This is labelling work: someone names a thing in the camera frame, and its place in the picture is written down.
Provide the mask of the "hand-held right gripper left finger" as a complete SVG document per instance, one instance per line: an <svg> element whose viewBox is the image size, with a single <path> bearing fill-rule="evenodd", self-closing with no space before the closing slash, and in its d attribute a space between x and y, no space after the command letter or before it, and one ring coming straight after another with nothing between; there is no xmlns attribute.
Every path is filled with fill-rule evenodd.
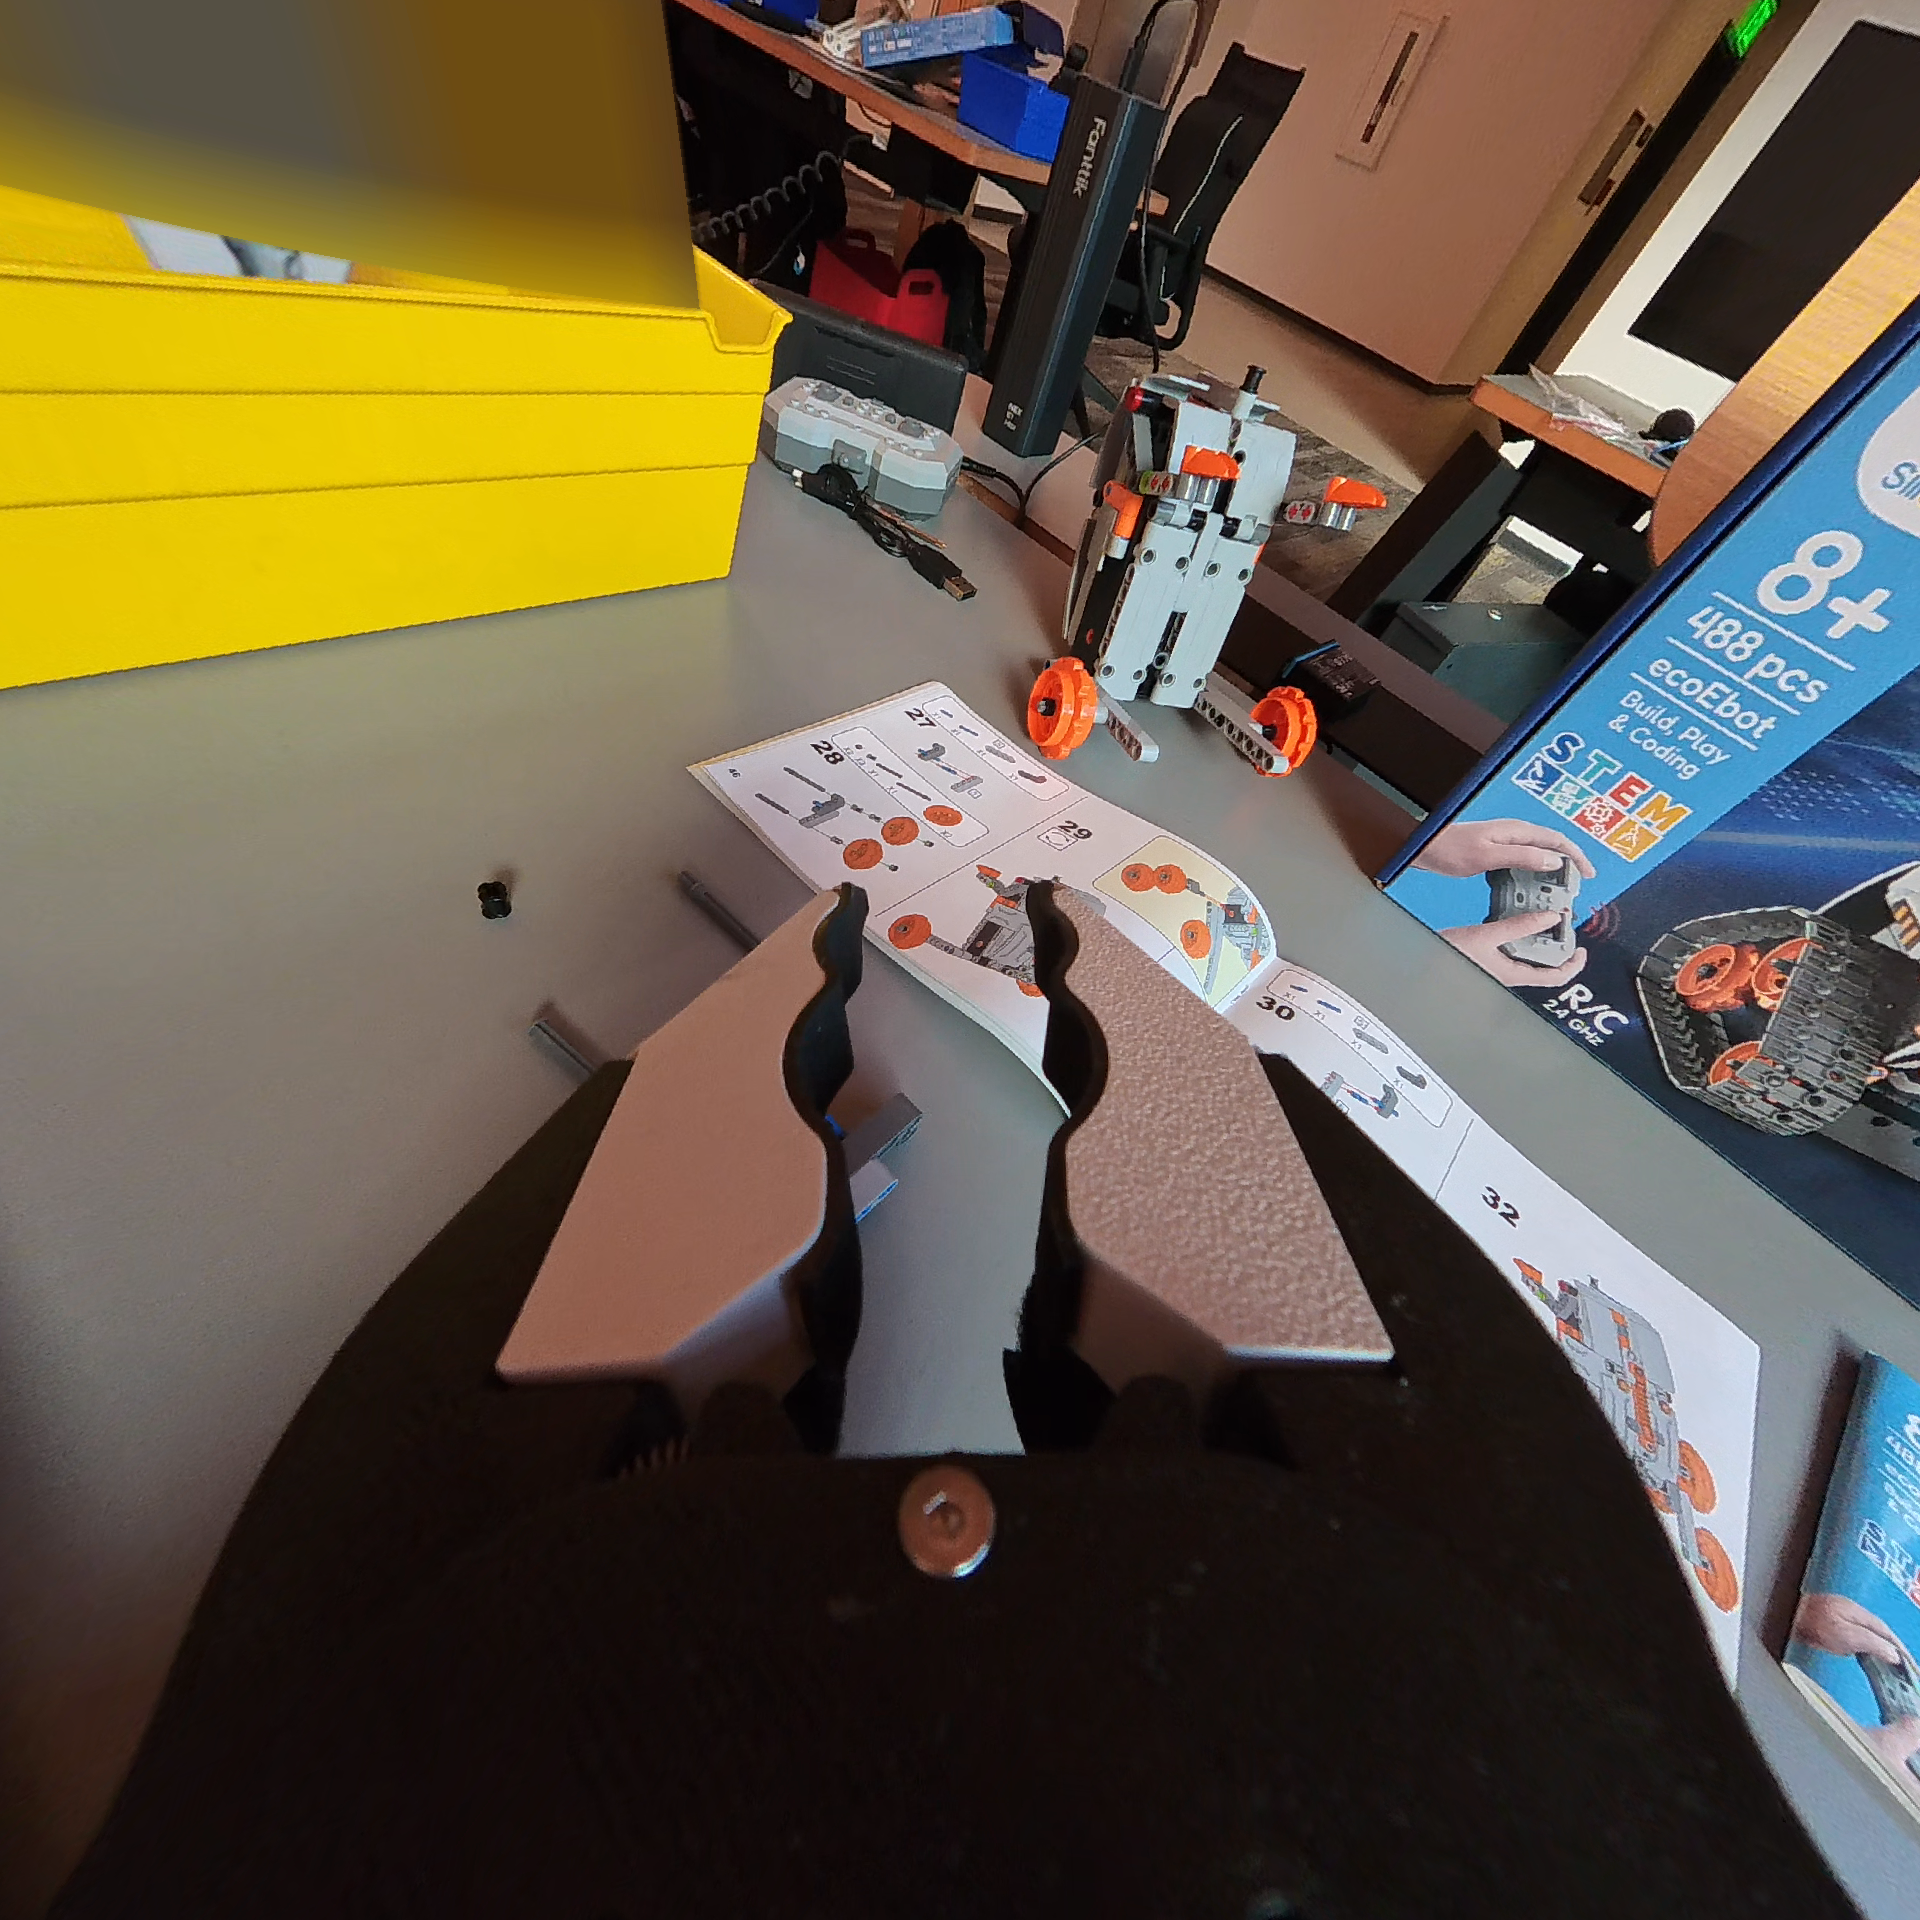
<svg viewBox="0 0 1920 1920"><path fill-rule="evenodd" d="M508 1382L656 1381L687 1416L726 1382L836 1443L860 1324L849 1161L866 894L820 892L638 1045L498 1354Z"/></svg>

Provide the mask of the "grey beam with blue pin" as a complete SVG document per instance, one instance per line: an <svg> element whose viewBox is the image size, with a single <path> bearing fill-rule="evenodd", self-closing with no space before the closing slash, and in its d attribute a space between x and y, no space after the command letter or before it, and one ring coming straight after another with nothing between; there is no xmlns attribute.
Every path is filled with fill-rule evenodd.
<svg viewBox="0 0 1920 1920"><path fill-rule="evenodd" d="M865 1222L900 1184L888 1155L912 1141L923 1110L905 1095L888 1096L875 1114L842 1136L849 1193L857 1222Z"/></svg>

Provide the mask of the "yellow plastic bin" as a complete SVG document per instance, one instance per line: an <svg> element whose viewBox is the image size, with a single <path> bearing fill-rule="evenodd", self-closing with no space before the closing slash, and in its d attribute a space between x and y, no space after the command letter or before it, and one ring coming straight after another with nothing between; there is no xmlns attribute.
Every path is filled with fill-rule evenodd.
<svg viewBox="0 0 1920 1920"><path fill-rule="evenodd" d="M786 312L162 272L4 191L3 684L729 572Z"/></svg>

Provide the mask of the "grey desk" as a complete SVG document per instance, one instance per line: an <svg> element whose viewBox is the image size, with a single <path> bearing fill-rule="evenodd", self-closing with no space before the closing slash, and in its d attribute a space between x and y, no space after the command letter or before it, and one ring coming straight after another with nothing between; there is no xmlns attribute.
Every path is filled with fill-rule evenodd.
<svg viewBox="0 0 1920 1920"><path fill-rule="evenodd" d="M748 476L726 580L4 695L4 1917L89 1846L263 1462L373 1300L806 890L688 765L938 681L1004 735L1064 568L969 497L966 604ZM1068 774L1222 858L1504 1138L1761 1349L1740 1703L1862 1912L1916 1824L1774 1649L1852 1394L1916 1315L1380 898L1412 819L1205 725ZM476 886L516 877L502 923Z"/></svg>

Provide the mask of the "open white instruction booklet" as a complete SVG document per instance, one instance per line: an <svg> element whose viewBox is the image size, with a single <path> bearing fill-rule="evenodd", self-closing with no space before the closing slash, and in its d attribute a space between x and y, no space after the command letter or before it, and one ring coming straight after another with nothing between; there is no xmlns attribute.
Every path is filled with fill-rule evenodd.
<svg viewBox="0 0 1920 1920"><path fill-rule="evenodd" d="M1738 1674L1761 1346L1476 1114L1346 988L1292 965L1232 868L1066 780L944 684L693 774L799 877L853 877L871 939L1040 1069L1026 892L1063 880L1191 997L1292 1060L1501 1268L1597 1399Z"/></svg>

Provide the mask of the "small black module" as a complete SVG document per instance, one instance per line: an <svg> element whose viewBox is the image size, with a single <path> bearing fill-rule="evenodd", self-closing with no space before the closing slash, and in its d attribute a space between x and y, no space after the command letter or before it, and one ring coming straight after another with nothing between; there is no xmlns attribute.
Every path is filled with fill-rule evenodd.
<svg viewBox="0 0 1920 1920"><path fill-rule="evenodd" d="M1322 730L1363 710L1380 688L1379 676L1337 640L1298 653L1281 682L1309 700Z"/></svg>

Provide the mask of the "blue toy robot box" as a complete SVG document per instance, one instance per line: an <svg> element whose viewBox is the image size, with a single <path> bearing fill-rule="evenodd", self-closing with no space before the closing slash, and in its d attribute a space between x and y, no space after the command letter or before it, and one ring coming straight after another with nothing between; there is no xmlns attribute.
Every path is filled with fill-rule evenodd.
<svg viewBox="0 0 1920 1920"><path fill-rule="evenodd" d="M1380 875L1909 1303L1916 340L1909 306Z"/></svg>

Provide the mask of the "grey orange robot model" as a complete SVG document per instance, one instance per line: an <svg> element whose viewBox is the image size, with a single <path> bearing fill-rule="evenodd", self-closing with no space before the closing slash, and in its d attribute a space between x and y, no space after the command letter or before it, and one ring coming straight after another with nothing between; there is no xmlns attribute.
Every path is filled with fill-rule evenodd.
<svg viewBox="0 0 1920 1920"><path fill-rule="evenodd" d="M1124 393L1101 451L1101 492L1083 532L1064 625L1066 653L1030 691L1024 727L1063 761L1106 728L1137 761L1158 746L1132 706L1199 710L1263 777L1312 753L1319 717L1295 687L1248 700L1216 674L1243 599L1282 524L1349 530L1382 511L1380 488L1333 478L1288 498L1298 441L1261 397L1214 379L1154 375Z"/></svg>

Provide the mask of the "small colourful booklet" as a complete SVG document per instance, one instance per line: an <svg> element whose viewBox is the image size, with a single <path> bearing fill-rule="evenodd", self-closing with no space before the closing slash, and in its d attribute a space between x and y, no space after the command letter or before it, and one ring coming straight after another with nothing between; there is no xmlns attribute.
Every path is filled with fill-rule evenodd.
<svg viewBox="0 0 1920 1920"><path fill-rule="evenodd" d="M1860 1361L1784 1668L1892 1801L1918 1814L1918 1387Z"/></svg>

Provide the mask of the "grey battery box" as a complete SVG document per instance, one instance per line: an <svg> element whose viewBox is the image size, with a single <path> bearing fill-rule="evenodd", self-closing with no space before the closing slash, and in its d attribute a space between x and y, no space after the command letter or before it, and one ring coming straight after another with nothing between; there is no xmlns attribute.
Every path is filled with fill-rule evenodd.
<svg viewBox="0 0 1920 1920"><path fill-rule="evenodd" d="M942 514L963 467L947 430L806 376L769 393L758 448L785 473L846 468L866 498L919 522Z"/></svg>

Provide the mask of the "black flat box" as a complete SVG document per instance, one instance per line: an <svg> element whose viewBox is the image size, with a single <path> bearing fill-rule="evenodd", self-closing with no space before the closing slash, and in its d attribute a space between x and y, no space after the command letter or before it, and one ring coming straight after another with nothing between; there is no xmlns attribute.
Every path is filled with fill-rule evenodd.
<svg viewBox="0 0 1920 1920"><path fill-rule="evenodd" d="M872 398L908 420L953 433L969 381L955 350L841 312L793 290L769 292L788 312L773 360L770 390L806 376Z"/></svg>

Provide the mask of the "black tall speaker box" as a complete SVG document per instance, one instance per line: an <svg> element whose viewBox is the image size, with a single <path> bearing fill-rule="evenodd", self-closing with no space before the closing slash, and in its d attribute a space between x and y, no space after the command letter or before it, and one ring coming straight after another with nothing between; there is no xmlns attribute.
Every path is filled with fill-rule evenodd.
<svg viewBox="0 0 1920 1920"><path fill-rule="evenodd" d="M1166 110L1092 77L1073 84L1061 148L988 347L987 438L1017 458L1057 446L1078 388Z"/></svg>

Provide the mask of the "black office chair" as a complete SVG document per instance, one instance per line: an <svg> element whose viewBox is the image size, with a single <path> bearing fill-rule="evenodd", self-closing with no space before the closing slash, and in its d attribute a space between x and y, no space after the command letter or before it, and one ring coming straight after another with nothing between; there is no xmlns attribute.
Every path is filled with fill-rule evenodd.
<svg viewBox="0 0 1920 1920"><path fill-rule="evenodd" d="M1228 47L1208 90L1166 132L1151 181L1164 211L1144 214L1128 235L1101 332L1154 352L1183 347L1213 237L1302 80L1300 69Z"/></svg>

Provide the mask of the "blue storage bin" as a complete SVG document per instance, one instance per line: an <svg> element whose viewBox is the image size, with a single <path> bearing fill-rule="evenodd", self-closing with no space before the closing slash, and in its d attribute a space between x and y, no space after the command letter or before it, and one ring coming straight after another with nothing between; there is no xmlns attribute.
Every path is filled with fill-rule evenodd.
<svg viewBox="0 0 1920 1920"><path fill-rule="evenodd" d="M963 57L957 119L1024 158L1053 164L1073 97L1001 55L987 50Z"/></svg>

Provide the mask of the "long wooden office table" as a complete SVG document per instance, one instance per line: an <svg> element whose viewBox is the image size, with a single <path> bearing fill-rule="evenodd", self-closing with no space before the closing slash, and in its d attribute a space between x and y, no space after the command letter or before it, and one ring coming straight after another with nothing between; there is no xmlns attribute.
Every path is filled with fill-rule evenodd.
<svg viewBox="0 0 1920 1920"><path fill-rule="evenodd" d="M857 102L871 119L919 138L957 162L997 181L1017 181L1045 186L1051 162L1018 154L992 138L973 132L951 108L927 107L914 98L890 93L875 75L829 57L806 34L788 34L720 2L677 2L693 19L700 19L753 47L785 69L805 75L835 95Z"/></svg>

